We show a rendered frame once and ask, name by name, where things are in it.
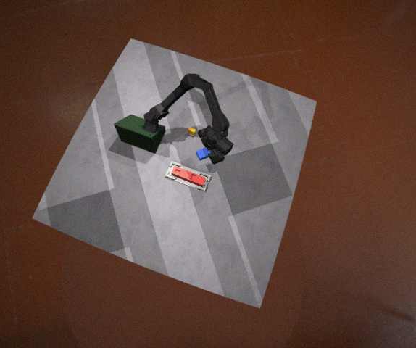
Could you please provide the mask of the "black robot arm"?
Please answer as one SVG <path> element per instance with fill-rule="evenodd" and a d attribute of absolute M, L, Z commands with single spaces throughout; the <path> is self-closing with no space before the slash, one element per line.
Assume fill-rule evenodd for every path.
<path fill-rule="evenodd" d="M 222 113 L 217 100 L 213 85 L 205 79 L 200 78 L 197 74 L 186 74 L 180 82 L 180 85 L 160 104 L 152 107 L 144 115 L 145 124 L 142 128 L 149 133 L 155 133 L 158 130 L 159 120 L 169 114 L 168 109 L 176 103 L 185 92 L 192 88 L 203 90 L 210 112 L 212 114 L 212 126 L 208 125 L 204 131 L 207 133 L 207 142 L 215 144 L 216 148 L 225 156 L 233 148 L 233 143 L 226 137 L 230 123 L 227 117 Z M 223 131 L 223 133 L 221 133 Z"/>

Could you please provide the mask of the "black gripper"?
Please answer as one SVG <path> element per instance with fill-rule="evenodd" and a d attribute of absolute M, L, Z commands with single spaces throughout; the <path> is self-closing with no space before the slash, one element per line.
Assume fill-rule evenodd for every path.
<path fill-rule="evenodd" d="M 212 164 L 217 164 L 218 162 L 222 162 L 225 158 L 223 154 L 216 148 L 215 144 L 209 144 L 207 142 L 207 133 L 204 131 L 204 128 L 198 131 L 199 137 L 203 145 L 207 148 L 209 153 L 209 158 L 212 161 Z M 216 150 L 216 151 L 215 151 Z"/>

